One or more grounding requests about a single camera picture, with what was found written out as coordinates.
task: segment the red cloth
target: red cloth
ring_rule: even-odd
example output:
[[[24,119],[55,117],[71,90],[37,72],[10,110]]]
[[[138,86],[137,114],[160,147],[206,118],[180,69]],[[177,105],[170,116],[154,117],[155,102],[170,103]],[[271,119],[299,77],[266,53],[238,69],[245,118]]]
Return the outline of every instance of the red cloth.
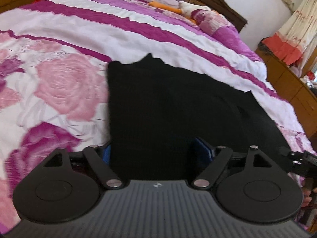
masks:
[[[301,58],[302,52],[298,47],[294,47],[286,41],[283,41],[276,33],[262,41],[281,61],[291,65]]]

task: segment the black fabric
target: black fabric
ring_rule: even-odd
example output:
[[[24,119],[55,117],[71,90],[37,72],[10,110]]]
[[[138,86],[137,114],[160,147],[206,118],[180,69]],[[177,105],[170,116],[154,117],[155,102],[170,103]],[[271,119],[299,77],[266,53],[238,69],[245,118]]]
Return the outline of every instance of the black fabric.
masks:
[[[276,148],[288,147],[251,92],[205,74],[147,55],[127,65],[111,62],[107,77],[111,168],[121,178],[186,179],[197,136],[235,152],[257,145],[273,160]]]

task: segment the bed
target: bed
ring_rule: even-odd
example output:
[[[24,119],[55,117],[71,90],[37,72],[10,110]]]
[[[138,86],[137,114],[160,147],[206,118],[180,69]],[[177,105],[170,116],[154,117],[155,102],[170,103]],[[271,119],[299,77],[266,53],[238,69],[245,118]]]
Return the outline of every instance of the bed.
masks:
[[[238,31],[247,23],[224,0],[185,1],[218,11]],[[110,139],[105,77],[113,60],[152,53],[252,91],[291,149],[313,152],[293,107],[266,81],[263,61],[223,42],[142,0],[43,0],[1,14],[0,233],[19,221],[12,190],[50,152]]]

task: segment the finger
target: finger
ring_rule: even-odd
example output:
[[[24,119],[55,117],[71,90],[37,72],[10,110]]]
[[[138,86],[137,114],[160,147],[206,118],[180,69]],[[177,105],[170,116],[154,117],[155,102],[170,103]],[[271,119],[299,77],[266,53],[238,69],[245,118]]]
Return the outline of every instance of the finger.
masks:
[[[305,196],[309,196],[312,192],[310,190],[308,190],[307,188],[302,188],[303,194]]]
[[[303,203],[310,203],[312,201],[312,197],[305,197]]]
[[[309,203],[303,203],[302,205],[301,205],[301,207],[306,207],[306,206],[308,206],[309,205]]]

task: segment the ribbed rubber surface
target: ribbed rubber surface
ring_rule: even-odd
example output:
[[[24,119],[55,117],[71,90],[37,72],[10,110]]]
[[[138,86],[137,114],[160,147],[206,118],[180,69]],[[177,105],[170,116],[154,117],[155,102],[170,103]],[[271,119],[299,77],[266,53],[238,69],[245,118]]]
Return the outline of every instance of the ribbed rubber surface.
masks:
[[[210,193],[184,181],[131,181],[108,191],[97,207],[76,220],[42,225],[23,220],[6,238],[306,238],[288,221],[256,226],[239,221],[216,204]]]

